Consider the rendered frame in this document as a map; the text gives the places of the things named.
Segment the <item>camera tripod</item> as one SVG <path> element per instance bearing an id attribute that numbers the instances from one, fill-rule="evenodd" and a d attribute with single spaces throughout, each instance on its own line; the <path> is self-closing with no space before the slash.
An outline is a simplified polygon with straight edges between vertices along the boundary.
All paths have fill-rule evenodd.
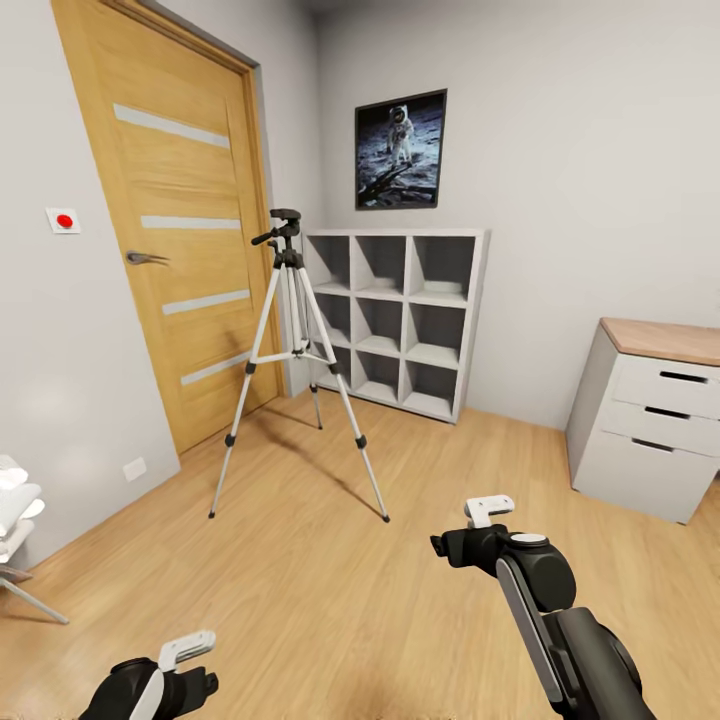
<path id="1" fill-rule="evenodd" d="M 215 516 L 215 509 L 217 506 L 220 490 L 222 487 L 223 479 L 225 476 L 228 460 L 230 458 L 230 452 L 232 447 L 234 447 L 234 442 L 236 439 L 236 431 L 238 427 L 238 423 L 240 421 L 240 415 L 242 412 L 242 408 L 244 405 L 244 400 L 247 394 L 249 381 L 251 378 L 251 375 L 255 372 L 256 366 L 259 363 L 268 363 L 274 360 L 283 360 L 288 358 L 294 358 L 297 361 L 300 361 L 302 359 L 308 360 L 308 367 L 310 372 L 310 389 L 314 394 L 314 401 L 316 406 L 316 412 L 318 416 L 318 424 L 321 430 L 323 429 L 320 419 L 320 410 L 318 407 L 318 400 L 317 400 L 317 389 L 318 386 L 315 383 L 314 380 L 314 374 L 313 374 L 313 368 L 312 368 L 312 361 L 318 361 L 324 364 L 327 364 L 330 366 L 330 370 L 332 374 L 336 377 L 337 385 L 339 388 L 339 391 L 341 392 L 349 419 L 351 421 L 355 436 L 356 436 L 356 443 L 358 448 L 361 450 L 362 456 L 364 458 L 369 476 L 371 478 L 379 505 L 381 507 L 384 521 L 386 523 L 390 522 L 390 518 L 388 514 L 386 513 L 386 509 L 384 507 L 379 489 L 376 484 L 376 480 L 374 478 L 368 457 L 365 452 L 365 447 L 367 446 L 367 440 L 366 437 L 363 435 L 360 435 L 350 402 L 347 397 L 347 392 L 344 389 L 344 385 L 342 382 L 342 378 L 340 376 L 340 372 L 343 372 L 342 363 L 340 360 L 336 361 L 334 352 L 332 350 L 332 346 L 330 344 L 330 340 L 328 338 L 328 334 L 326 332 L 326 328 L 324 326 L 324 322 L 322 320 L 320 310 L 318 308 L 318 305 L 315 301 L 314 294 L 312 292 L 312 287 L 310 286 L 310 282 L 308 280 L 307 272 L 305 270 L 305 265 L 303 261 L 302 254 L 299 254 L 292 248 L 292 237 L 297 237 L 300 233 L 300 220 L 302 218 L 301 214 L 299 212 L 296 212 L 295 210 L 286 210 L 286 209 L 272 209 L 270 211 L 271 217 L 275 219 L 280 219 L 281 221 L 287 220 L 287 224 L 283 227 L 280 227 L 277 229 L 276 227 L 273 228 L 273 230 L 270 233 L 265 233 L 263 236 L 260 237 L 254 237 L 251 240 L 251 243 L 253 245 L 260 245 L 262 242 L 267 241 L 267 245 L 269 247 L 273 247 L 274 251 L 274 260 L 273 260 L 273 272 L 271 275 L 271 280 L 268 287 L 268 293 L 266 295 L 266 299 L 264 302 L 264 306 L 262 308 L 262 314 L 260 316 L 260 321 L 258 324 L 258 329 L 255 336 L 255 342 L 253 344 L 253 350 L 250 356 L 249 361 L 247 361 L 246 364 L 246 377 L 245 382 L 243 385 L 241 398 L 237 407 L 236 417 L 234 420 L 234 423 L 232 424 L 232 432 L 231 434 L 226 436 L 226 445 L 228 446 L 228 450 L 226 453 L 226 458 L 224 461 L 224 465 L 222 468 L 222 473 L 220 476 L 217 492 L 214 499 L 214 505 L 212 507 L 212 511 L 208 515 L 210 519 L 214 518 Z M 286 249 L 282 250 L 282 253 L 278 252 L 278 243 L 276 241 L 270 241 L 270 238 L 278 238 L 278 237 L 284 237 L 285 238 L 285 246 Z M 288 290 L 289 290 L 289 300 L 290 300 L 290 313 L 291 313 L 291 324 L 292 324 L 292 337 L 293 337 L 293 351 L 290 353 L 281 353 L 280 355 L 272 355 L 268 357 L 257 357 L 258 350 L 260 347 L 260 342 L 262 340 L 262 336 L 264 333 L 264 328 L 266 325 L 266 320 L 268 319 L 268 312 L 272 303 L 272 298 L 274 295 L 274 290 L 276 287 L 276 283 L 278 280 L 279 272 L 282 268 L 282 264 L 285 264 L 286 270 L 288 272 Z M 307 332 L 307 318 L 306 318 L 306 311 L 304 306 L 304 299 L 308 299 L 312 314 L 314 316 L 314 320 L 316 322 L 316 325 L 318 327 L 318 330 L 320 332 L 320 336 L 322 338 L 322 342 L 327 354 L 327 357 L 321 357 L 318 355 L 314 355 L 310 352 L 310 339 Z"/>

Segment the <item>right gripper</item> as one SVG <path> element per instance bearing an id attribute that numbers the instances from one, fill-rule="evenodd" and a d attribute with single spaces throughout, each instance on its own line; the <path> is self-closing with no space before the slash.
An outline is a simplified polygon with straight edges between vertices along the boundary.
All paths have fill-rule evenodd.
<path id="1" fill-rule="evenodd" d="M 448 530 L 442 537 L 431 535 L 430 540 L 436 554 L 439 557 L 447 556 L 452 568 L 476 566 L 487 572 L 481 556 L 483 543 L 491 535 L 503 533 L 508 533 L 508 528 L 504 524 L 494 524 L 489 528 Z"/>

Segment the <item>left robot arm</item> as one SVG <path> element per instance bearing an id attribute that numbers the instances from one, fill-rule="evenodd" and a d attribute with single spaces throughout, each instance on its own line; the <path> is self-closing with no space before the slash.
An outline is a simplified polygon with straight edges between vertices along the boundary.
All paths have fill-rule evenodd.
<path id="1" fill-rule="evenodd" d="M 215 633 L 199 631 L 165 643 L 158 662 L 134 658 L 114 666 L 78 720 L 174 720 L 200 709 L 219 680 L 205 667 L 181 673 L 179 663 L 215 647 Z"/>

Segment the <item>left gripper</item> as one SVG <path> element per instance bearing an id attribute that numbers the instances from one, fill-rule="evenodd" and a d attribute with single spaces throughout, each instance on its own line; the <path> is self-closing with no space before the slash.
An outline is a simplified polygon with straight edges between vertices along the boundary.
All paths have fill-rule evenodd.
<path id="1" fill-rule="evenodd" d="M 162 673 L 170 676 L 172 693 L 167 710 L 159 720 L 174 720 L 185 713 L 200 709 L 206 696 L 217 692 L 219 687 L 215 672 L 205 675 L 205 667 L 197 667 L 181 674 Z"/>

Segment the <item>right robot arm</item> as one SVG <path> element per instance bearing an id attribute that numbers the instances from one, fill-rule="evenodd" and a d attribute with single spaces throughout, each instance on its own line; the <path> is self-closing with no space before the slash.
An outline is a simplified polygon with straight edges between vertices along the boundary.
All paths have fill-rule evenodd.
<path id="1" fill-rule="evenodd" d="M 513 511 L 508 495 L 467 499 L 467 528 L 431 535 L 432 546 L 452 568 L 498 577 L 550 706 L 564 720 L 658 720 L 622 642 L 588 608 L 571 608 L 574 575 L 549 538 L 491 525 L 489 517 Z"/>

